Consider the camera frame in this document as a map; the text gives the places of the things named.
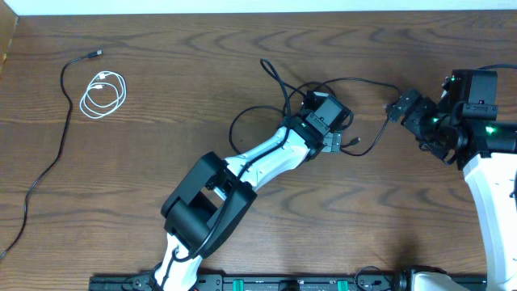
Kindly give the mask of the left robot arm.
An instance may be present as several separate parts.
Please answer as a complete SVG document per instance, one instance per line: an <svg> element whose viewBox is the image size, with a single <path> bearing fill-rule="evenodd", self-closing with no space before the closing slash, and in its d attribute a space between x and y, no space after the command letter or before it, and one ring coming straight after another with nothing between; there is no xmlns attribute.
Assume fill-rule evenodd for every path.
<svg viewBox="0 0 517 291"><path fill-rule="evenodd" d="M301 110L286 117L274 136L252 150L220 158L209 152L189 170L164 202L167 247L150 276L153 290L189 290L208 258L237 228L257 190L277 175L331 149L353 121L333 95L309 91Z"/></svg>

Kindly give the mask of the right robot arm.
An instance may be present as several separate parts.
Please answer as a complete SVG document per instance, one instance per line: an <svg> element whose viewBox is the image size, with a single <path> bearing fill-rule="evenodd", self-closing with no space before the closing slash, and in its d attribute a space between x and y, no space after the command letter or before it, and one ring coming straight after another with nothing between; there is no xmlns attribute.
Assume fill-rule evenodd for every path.
<svg viewBox="0 0 517 291"><path fill-rule="evenodd" d="M456 164L472 193L481 228L488 290L516 288L516 125L497 119L501 65L453 70L438 103L410 90L386 108L418 147Z"/></svg>

